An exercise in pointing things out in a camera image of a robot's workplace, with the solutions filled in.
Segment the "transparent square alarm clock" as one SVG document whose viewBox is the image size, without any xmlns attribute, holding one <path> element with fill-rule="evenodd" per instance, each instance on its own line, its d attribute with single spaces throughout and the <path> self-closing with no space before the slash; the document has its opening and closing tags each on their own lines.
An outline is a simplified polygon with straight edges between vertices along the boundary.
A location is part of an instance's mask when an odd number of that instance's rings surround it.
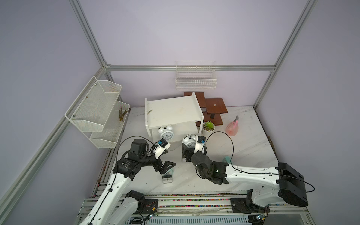
<svg viewBox="0 0 360 225">
<path fill-rule="evenodd" d="M 168 183 L 172 183 L 173 182 L 173 177 L 171 174 L 167 174 L 167 175 L 163 175 L 162 176 L 162 182 L 164 184 L 168 184 Z"/>
</svg>

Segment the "white twin-bell alarm clock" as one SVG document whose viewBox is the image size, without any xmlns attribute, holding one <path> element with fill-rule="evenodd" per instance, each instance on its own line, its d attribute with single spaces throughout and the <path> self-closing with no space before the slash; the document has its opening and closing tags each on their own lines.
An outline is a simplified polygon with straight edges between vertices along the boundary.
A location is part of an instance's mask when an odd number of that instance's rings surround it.
<svg viewBox="0 0 360 225">
<path fill-rule="evenodd" d="M 169 141 L 174 137 L 173 127 L 172 126 L 159 127 L 158 134 L 161 139 L 165 139 Z"/>
</svg>

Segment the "lilac square alarm clock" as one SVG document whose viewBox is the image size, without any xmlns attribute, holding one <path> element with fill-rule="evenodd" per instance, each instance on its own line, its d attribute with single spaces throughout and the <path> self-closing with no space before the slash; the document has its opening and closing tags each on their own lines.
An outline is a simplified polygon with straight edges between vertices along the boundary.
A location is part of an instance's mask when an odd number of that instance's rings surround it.
<svg viewBox="0 0 360 225">
<path fill-rule="evenodd" d="M 227 163 L 227 164 L 231 164 L 231 158 L 230 158 L 230 157 L 225 157 L 225 158 L 223 159 L 223 162 L 224 162 L 224 163 Z"/>
</svg>

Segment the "mint green square alarm clock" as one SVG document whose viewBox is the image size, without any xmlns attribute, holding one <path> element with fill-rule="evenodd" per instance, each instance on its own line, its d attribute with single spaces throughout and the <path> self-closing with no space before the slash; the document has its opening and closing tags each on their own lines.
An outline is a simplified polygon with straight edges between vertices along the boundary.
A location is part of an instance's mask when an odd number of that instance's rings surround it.
<svg viewBox="0 0 360 225">
<path fill-rule="evenodd" d="M 174 172 L 174 166 L 171 166 L 171 167 L 167 170 L 166 174 L 173 174 L 173 172 Z"/>
</svg>

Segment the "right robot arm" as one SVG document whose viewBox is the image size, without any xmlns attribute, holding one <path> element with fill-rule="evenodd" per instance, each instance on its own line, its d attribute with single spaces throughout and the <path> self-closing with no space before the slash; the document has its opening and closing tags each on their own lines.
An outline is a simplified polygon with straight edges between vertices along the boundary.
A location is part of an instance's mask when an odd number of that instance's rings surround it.
<svg viewBox="0 0 360 225">
<path fill-rule="evenodd" d="M 191 162 L 200 178 L 222 184 L 250 184 L 246 198 L 240 200 L 237 209 L 242 213 L 264 212 L 273 203 L 307 207 L 306 183 L 302 174 L 287 163 L 276 167 L 254 168 L 216 162 L 195 148 L 182 145 L 182 158 Z"/>
</svg>

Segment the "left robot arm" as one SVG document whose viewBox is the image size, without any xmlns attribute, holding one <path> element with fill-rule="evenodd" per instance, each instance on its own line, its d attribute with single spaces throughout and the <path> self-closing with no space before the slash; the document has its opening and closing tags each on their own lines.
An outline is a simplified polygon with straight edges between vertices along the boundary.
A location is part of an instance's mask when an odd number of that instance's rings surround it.
<svg viewBox="0 0 360 225">
<path fill-rule="evenodd" d="M 105 190 L 81 224 L 123 225 L 130 216 L 140 213 L 145 208 L 144 194 L 134 190 L 126 194 L 118 209 L 115 207 L 126 188 L 143 167 L 153 167 L 161 175 L 175 167 L 175 163 L 163 162 L 160 158 L 168 152 L 170 146 L 171 144 L 163 138 L 152 143 L 140 136 L 135 136 L 130 149 L 115 163 Z"/>
</svg>

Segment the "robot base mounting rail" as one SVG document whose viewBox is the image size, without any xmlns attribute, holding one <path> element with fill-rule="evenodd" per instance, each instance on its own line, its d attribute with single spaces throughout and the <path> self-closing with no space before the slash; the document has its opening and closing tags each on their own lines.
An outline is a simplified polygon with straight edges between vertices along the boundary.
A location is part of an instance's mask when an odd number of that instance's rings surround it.
<svg viewBox="0 0 360 225">
<path fill-rule="evenodd" d="M 313 225 L 306 207 L 271 204 L 255 212 L 244 208 L 246 196 L 238 193 L 145 195 L 143 206 L 126 225 Z"/>
</svg>

